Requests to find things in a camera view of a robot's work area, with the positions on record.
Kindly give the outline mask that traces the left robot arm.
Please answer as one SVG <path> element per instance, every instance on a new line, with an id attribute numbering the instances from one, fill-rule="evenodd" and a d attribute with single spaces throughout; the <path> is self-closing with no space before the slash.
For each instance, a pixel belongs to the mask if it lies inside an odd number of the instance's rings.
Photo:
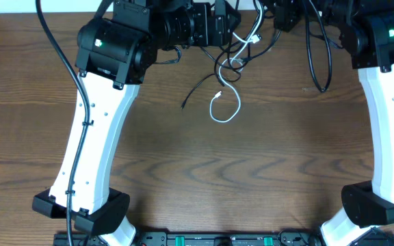
<path id="1" fill-rule="evenodd" d="M 159 51 L 229 43 L 241 15 L 227 1 L 102 1 L 77 35 L 68 71 L 77 106 L 64 160 L 52 187 L 32 208 L 65 219 L 68 231 L 130 245 L 129 196 L 109 185 L 126 115 Z"/>

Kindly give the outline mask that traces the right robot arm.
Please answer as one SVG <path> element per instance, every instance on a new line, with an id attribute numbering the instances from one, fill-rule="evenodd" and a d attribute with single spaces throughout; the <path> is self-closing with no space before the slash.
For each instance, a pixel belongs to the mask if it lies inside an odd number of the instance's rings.
<path id="1" fill-rule="evenodd" d="M 315 21 L 340 31 L 367 99 L 374 152 L 371 180 L 343 187 L 342 208 L 310 245 L 394 245 L 394 0 L 266 1 L 274 27 Z"/>

